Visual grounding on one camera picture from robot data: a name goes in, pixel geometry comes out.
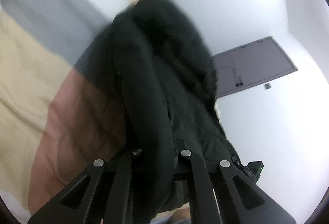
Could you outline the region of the black padded jacket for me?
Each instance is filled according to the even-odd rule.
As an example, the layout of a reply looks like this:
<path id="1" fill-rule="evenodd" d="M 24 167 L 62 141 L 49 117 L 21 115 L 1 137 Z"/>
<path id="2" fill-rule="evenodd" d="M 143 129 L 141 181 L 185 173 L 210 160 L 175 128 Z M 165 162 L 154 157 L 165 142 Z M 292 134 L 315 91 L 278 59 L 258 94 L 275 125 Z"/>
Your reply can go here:
<path id="1" fill-rule="evenodd" d="M 219 124 L 216 72 L 196 27 L 170 0 L 139 0 L 115 17 L 75 64 L 124 108 L 132 166 L 133 222 L 188 201 L 173 180 L 180 138 L 205 160 L 236 155 Z"/>

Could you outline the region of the grey bedroom door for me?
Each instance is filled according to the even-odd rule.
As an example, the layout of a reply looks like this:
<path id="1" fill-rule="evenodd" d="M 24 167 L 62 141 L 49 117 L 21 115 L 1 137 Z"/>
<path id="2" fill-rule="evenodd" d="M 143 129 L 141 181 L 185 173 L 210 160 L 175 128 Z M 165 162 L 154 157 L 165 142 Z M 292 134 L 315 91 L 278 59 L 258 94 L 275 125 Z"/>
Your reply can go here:
<path id="1" fill-rule="evenodd" d="M 213 56 L 216 67 L 216 98 L 267 83 L 298 69 L 272 38 L 266 37 Z M 235 87 L 233 67 L 243 86 Z"/>

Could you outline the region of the plaid patchwork bed quilt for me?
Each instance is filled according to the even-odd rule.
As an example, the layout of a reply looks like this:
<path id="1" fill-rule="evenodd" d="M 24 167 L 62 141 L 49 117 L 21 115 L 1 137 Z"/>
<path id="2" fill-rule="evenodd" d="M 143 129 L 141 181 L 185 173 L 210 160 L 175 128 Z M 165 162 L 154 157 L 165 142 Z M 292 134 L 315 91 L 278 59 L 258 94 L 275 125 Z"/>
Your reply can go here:
<path id="1" fill-rule="evenodd" d="M 27 223 L 124 144 L 101 80 L 114 17 L 137 0 L 1 0 L 1 223 Z"/>

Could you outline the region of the grey light switch by door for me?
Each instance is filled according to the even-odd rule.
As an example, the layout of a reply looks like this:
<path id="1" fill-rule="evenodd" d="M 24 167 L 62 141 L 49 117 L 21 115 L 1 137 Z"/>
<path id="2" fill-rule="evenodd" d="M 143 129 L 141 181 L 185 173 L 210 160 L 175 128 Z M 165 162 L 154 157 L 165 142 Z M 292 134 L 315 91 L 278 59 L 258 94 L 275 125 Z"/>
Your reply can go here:
<path id="1" fill-rule="evenodd" d="M 266 90 L 268 90 L 268 89 L 271 89 L 271 88 L 272 88 L 272 86 L 271 86 L 271 84 L 270 84 L 270 83 L 266 83 L 266 84 L 264 85 L 264 87 L 265 87 L 265 89 L 266 89 Z"/>

